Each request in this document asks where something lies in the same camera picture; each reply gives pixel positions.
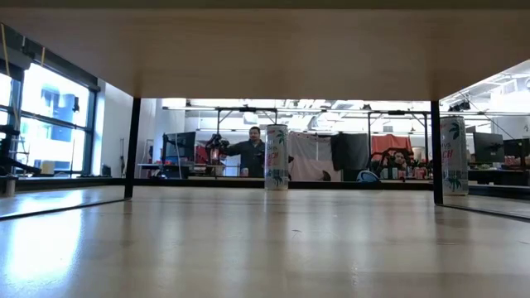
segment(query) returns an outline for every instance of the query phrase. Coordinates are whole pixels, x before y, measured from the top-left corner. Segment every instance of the computer monitor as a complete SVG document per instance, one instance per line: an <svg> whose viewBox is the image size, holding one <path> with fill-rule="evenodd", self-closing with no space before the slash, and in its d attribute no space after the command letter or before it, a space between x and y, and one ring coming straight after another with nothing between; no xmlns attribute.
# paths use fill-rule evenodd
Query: computer monitor
<svg viewBox="0 0 530 298"><path fill-rule="evenodd" d="M188 161L195 160L195 132L168 133L167 140L176 140L176 146L166 144L166 159L186 157Z"/></svg>
<svg viewBox="0 0 530 298"><path fill-rule="evenodd" d="M503 136L493 133L473 133L475 161L478 163L504 162Z"/></svg>

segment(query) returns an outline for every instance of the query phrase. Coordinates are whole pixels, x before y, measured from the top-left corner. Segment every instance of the man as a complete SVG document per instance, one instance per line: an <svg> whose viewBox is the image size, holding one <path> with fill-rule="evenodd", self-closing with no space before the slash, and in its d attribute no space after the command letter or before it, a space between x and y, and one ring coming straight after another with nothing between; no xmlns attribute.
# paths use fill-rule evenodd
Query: man
<svg viewBox="0 0 530 298"><path fill-rule="evenodd" d="M241 170L248 169L249 177L263 177L265 143L260 134L259 127L252 127L248 131L248 141L232 145L223 152L227 156L241 155Z"/></svg>

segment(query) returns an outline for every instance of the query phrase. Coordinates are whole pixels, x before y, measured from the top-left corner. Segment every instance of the wooden floor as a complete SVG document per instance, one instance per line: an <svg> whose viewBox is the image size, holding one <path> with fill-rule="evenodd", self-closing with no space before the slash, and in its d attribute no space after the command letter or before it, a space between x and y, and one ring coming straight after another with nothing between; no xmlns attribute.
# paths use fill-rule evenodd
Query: wooden floor
<svg viewBox="0 0 530 298"><path fill-rule="evenodd" d="M528 297L530 224L431 196L137 187L0 222L0 296Z"/></svg>

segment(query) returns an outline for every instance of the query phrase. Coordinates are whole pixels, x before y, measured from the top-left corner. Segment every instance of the office equipment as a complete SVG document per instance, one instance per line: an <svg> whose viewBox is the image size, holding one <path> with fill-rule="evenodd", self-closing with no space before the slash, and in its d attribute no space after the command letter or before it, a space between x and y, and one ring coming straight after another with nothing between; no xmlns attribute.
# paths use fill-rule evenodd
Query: office equipment
<svg viewBox="0 0 530 298"><path fill-rule="evenodd" d="M504 162L503 136L493 133L473 133L477 163Z"/></svg>
<svg viewBox="0 0 530 298"><path fill-rule="evenodd" d="M195 160L195 132L168 133L164 138L164 159L185 157Z"/></svg>
<svg viewBox="0 0 530 298"><path fill-rule="evenodd" d="M503 142L504 144L504 155L505 156L514 156L516 158L519 158L520 163L516 166L521 166L522 168L526 168L526 156L530 156L530 139L523 138L523 139L513 139L513 140L506 140Z"/></svg>

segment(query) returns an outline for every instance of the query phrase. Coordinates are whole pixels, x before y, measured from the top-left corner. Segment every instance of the red object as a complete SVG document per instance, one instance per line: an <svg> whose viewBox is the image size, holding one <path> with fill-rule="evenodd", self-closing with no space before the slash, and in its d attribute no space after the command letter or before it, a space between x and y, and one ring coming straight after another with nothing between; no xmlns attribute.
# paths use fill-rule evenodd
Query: red object
<svg viewBox="0 0 530 298"><path fill-rule="evenodd" d="M372 136L371 154L383 152L393 147L407 149L407 151L412 152L411 139L409 137L396 137L390 134L385 136ZM381 159L381 156L374 156L372 160L377 161L379 159Z"/></svg>

